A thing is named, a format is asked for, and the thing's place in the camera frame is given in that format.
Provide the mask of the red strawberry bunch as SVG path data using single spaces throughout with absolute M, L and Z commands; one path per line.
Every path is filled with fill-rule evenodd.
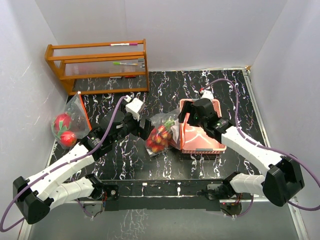
M 155 127 L 145 142 L 146 150 L 150 156 L 157 155 L 167 150 L 172 140 L 171 131 L 166 131 L 163 124 Z

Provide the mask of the green grape cluster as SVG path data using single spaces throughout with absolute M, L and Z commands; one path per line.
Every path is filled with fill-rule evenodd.
M 172 127 L 174 127 L 176 125 L 176 121 L 175 120 L 172 120 L 172 119 L 168 119 L 167 121 L 165 121 L 163 123 L 163 126 L 165 128 L 166 131 L 170 131 L 170 129 Z

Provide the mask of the clear orange zip bag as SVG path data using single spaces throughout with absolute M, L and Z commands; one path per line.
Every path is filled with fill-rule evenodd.
M 68 113 L 71 117 L 71 127 L 70 131 L 75 133 L 76 142 L 77 140 L 83 139 L 89 134 L 92 130 L 87 111 L 85 109 L 84 102 L 82 100 L 82 92 L 78 91 L 65 105 L 64 110 L 60 113 Z M 60 140 L 54 136 L 55 140 L 62 146 L 64 149 L 70 149 L 72 147 L 65 147 L 61 144 Z

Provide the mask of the red apple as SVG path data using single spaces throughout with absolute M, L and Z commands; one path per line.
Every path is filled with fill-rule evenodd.
M 60 136 L 60 143 L 67 148 L 74 146 L 76 141 L 76 135 L 72 131 L 65 131 Z

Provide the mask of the red green dragon fruit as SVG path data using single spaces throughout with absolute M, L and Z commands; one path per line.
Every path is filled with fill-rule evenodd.
M 72 118 L 68 113 L 59 114 L 51 124 L 53 135 L 60 140 L 61 134 L 70 131 Z

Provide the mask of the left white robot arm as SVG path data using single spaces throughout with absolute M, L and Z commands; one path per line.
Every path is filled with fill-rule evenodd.
M 51 210 L 78 198 L 99 199 L 104 185 L 93 174 L 67 183 L 67 179 L 112 151 L 113 146 L 129 134 L 146 140 L 154 126 L 146 119 L 144 126 L 131 112 L 116 111 L 103 117 L 87 136 L 63 157 L 43 171 L 13 181 L 13 199 L 23 218 L 32 225 Z

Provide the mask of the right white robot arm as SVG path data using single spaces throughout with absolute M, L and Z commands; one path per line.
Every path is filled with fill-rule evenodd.
M 265 149 L 250 136 L 240 133 L 232 121 L 218 116 L 210 99 L 185 100 L 178 121 L 202 128 L 209 138 L 231 148 L 261 172 L 260 175 L 234 172 L 214 190 L 215 194 L 230 199 L 242 193 L 259 195 L 282 207 L 304 188 L 298 162 L 283 153 Z

